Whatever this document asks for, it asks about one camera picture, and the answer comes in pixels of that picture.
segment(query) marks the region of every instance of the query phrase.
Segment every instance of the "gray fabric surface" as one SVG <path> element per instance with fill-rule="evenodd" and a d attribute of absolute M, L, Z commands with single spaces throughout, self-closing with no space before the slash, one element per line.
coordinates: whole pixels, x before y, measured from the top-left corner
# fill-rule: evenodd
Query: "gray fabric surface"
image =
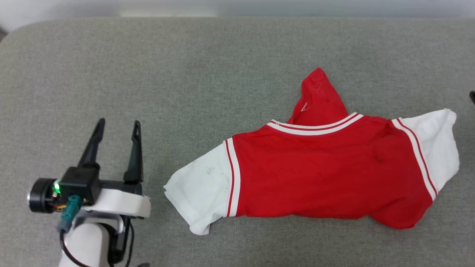
<path fill-rule="evenodd" d="M 131 266 L 474 266 L 474 20 L 76 19 L 0 43 L 0 266 L 55 266 L 59 214 L 33 214 L 38 177 L 77 163 L 100 117 L 102 179 L 121 179 L 142 123 L 144 193 Z M 193 235 L 162 186 L 233 134 L 285 121 L 321 66 L 350 112 L 444 107 L 460 171 L 415 228 L 361 220 L 227 218 Z"/>

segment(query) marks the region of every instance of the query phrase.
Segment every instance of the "green led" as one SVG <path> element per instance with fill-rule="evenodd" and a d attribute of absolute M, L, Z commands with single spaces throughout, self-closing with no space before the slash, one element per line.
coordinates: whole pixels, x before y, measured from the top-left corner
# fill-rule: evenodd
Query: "green led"
<path fill-rule="evenodd" d="M 59 183 L 55 183 L 53 190 L 54 190 L 57 194 L 61 194 L 61 189 L 59 188 Z"/>

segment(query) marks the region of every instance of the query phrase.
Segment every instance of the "teal cable connector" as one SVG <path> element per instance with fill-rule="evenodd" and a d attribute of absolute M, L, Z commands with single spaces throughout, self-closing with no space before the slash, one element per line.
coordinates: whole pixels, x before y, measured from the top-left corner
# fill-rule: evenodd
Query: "teal cable connector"
<path fill-rule="evenodd" d="M 73 225 L 74 217 L 76 217 L 79 209 L 81 208 L 82 201 L 83 199 L 78 195 L 69 197 L 66 208 L 64 208 L 63 214 L 61 215 L 61 221 L 56 227 L 59 233 L 61 233 L 61 231 L 64 231 L 65 233 L 69 232 L 71 226 Z"/>

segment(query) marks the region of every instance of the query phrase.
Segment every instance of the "camera lens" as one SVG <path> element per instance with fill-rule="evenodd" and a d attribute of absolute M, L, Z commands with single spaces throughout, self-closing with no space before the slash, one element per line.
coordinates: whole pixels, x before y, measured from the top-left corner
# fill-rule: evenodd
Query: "camera lens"
<path fill-rule="evenodd" d="M 32 212 L 52 213 L 54 202 L 52 200 L 53 184 L 56 180 L 39 178 L 28 193 L 28 205 Z"/>

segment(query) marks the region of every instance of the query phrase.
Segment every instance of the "white background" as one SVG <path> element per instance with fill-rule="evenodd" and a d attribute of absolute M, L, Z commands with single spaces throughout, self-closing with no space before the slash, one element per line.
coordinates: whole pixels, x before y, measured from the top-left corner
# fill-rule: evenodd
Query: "white background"
<path fill-rule="evenodd" d="M 475 18 L 475 0 L 0 0 L 0 28 L 94 16 Z"/>

